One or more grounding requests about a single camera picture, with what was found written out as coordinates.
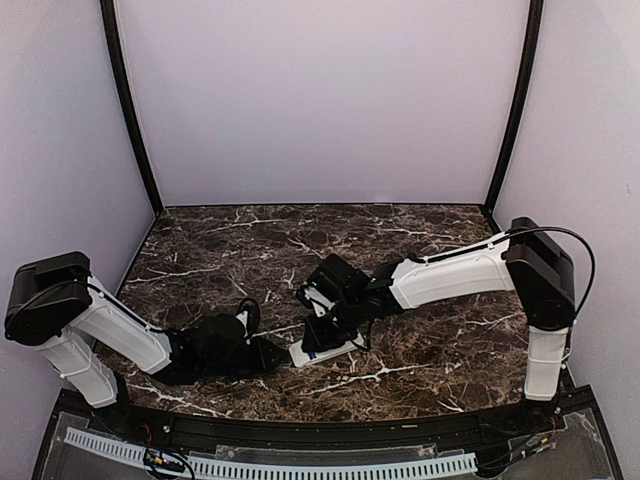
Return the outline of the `white remote control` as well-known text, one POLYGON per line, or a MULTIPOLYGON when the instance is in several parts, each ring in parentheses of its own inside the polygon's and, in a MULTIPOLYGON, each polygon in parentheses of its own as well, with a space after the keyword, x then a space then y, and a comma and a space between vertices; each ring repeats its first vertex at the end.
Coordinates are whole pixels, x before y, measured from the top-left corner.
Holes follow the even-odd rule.
POLYGON ((314 352, 319 354, 319 358, 315 360, 309 359, 308 352, 304 352, 302 350, 302 341, 298 341, 293 343, 288 351, 291 355, 292 362, 296 368, 302 368, 309 365, 318 364, 324 361, 328 361, 335 357, 339 357, 341 355, 348 354, 352 351, 357 350, 359 347, 364 347, 365 341, 361 334, 359 334, 354 341, 347 341, 343 346, 327 350, 324 352, 314 352))

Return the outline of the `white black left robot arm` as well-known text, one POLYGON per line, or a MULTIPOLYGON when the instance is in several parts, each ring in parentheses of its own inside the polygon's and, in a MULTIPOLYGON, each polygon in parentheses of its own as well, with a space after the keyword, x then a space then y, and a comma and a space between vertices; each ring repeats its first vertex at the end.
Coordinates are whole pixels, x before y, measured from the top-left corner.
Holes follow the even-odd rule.
POLYGON ((257 336, 261 312, 251 298, 233 314, 205 318, 194 328, 161 329, 126 307, 92 274, 82 252, 20 266, 5 317, 5 337, 43 355, 120 436, 141 427, 140 412, 125 400, 122 380, 87 344, 92 337, 166 385, 202 378, 271 373, 289 352, 257 336))

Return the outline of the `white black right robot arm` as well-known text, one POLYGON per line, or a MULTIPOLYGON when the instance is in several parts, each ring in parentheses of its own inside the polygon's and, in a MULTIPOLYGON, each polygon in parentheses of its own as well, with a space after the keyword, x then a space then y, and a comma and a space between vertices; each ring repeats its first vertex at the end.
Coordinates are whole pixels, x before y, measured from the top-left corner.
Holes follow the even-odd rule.
POLYGON ((514 291, 527 318, 529 344, 526 399, 511 410, 510 424, 530 434, 549 416, 547 402, 556 395, 585 303, 575 297, 574 262, 552 237, 563 231, 519 217, 484 241, 382 264, 371 275, 331 254, 296 293, 311 313, 303 338, 289 348, 293 363, 303 367, 368 349, 359 331, 364 323, 440 300, 514 291))

